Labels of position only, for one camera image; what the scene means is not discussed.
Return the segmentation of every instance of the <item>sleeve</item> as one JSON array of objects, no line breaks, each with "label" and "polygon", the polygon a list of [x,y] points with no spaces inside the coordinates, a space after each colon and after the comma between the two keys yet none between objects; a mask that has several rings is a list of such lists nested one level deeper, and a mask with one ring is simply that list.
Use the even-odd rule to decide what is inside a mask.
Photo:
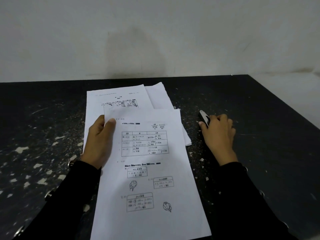
[{"label": "sleeve", "polygon": [[101,171],[76,161],[60,186],[26,230],[15,239],[72,239]]},{"label": "sleeve", "polygon": [[241,163],[222,165],[217,176],[221,206],[217,213],[227,235],[297,239],[272,212]]}]

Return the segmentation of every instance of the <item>person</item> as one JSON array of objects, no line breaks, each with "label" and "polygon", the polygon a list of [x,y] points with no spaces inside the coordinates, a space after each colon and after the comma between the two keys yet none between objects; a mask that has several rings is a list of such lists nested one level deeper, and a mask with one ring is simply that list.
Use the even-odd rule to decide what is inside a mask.
[{"label": "person", "polygon": [[[204,141],[219,163],[217,183],[220,200],[216,205],[218,230],[222,239],[297,239],[278,220],[238,162],[232,149],[236,130],[233,121],[222,114],[211,115],[210,124],[199,122]],[[83,206],[99,182],[101,167],[112,148],[115,119],[101,115],[90,127],[81,159],[50,197],[30,225],[14,239],[73,239]]]}]

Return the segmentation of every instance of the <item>worn table surface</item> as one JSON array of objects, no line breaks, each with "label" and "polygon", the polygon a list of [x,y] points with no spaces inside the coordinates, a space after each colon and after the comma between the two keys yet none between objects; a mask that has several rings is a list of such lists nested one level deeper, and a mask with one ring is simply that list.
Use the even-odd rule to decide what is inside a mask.
[{"label": "worn table surface", "polygon": [[[44,195],[82,151],[86,91],[163,82],[192,145],[187,147],[214,234],[214,163],[198,111],[234,120],[234,150],[277,217],[300,239],[320,232],[320,130],[248,75],[0,84],[0,238],[11,239],[45,204]],[[78,239],[90,239],[96,194]]]}]

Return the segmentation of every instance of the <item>worksheet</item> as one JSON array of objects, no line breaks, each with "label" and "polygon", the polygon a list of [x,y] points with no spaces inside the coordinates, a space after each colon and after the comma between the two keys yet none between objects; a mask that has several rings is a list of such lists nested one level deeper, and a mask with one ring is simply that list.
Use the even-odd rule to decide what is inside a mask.
[{"label": "worksheet", "polygon": [[188,160],[180,110],[111,109],[91,240],[176,240],[211,231]]},{"label": "worksheet", "polygon": [[[146,92],[151,100],[154,109],[174,109],[171,100],[166,92],[165,86],[159,82],[153,86],[145,86]],[[191,145],[191,139],[182,125],[183,138],[186,146]]]},{"label": "worksheet", "polygon": [[83,149],[86,145],[89,127],[93,125],[100,115],[104,115],[106,109],[112,107],[153,109],[143,84],[132,87],[87,91]]}]

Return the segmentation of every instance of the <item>black table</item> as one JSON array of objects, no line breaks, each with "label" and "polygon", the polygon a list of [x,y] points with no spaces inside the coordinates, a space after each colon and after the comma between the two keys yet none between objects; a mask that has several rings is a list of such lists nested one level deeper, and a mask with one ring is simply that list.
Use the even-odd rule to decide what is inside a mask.
[{"label": "black table", "polygon": [[[32,221],[46,192],[68,173],[69,159],[80,157],[86,91],[158,82],[181,109],[192,140],[187,147],[190,165],[213,234],[214,162],[199,132],[200,109],[234,120],[238,159],[290,232],[300,239],[319,234],[320,130],[250,76],[235,75],[0,84],[0,238],[11,239]],[[96,198],[83,215],[78,239],[90,239]]]}]

